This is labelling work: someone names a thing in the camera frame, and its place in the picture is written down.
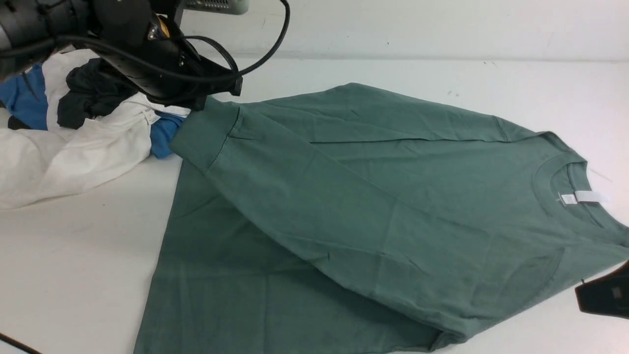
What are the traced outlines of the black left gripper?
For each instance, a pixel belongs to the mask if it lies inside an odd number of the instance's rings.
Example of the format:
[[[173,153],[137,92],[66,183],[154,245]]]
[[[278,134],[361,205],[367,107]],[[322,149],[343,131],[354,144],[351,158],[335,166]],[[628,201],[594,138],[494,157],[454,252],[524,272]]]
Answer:
[[[207,95],[240,96],[242,77],[217,79],[238,71],[236,63],[226,68],[200,56],[177,23],[152,4],[150,0],[93,1],[97,26],[92,33],[112,47],[94,47],[94,51],[151,101],[165,106],[202,111]],[[184,76],[208,76],[214,81],[196,83]]]

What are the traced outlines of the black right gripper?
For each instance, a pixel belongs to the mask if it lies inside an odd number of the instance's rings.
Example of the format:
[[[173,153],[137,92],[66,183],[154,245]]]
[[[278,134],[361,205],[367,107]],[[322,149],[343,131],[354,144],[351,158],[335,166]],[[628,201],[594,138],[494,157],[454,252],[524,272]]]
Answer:
[[[629,263],[575,287],[579,311],[598,316],[629,316]]]

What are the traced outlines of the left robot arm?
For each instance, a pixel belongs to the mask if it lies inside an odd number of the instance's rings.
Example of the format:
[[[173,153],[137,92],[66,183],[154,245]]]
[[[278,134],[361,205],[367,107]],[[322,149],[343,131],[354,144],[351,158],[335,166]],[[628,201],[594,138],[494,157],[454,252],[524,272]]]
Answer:
[[[184,37],[179,0],[3,0],[1,80],[13,78],[70,45],[104,60],[100,72],[164,106],[203,109],[206,97],[238,96],[242,78],[216,42],[223,67]]]

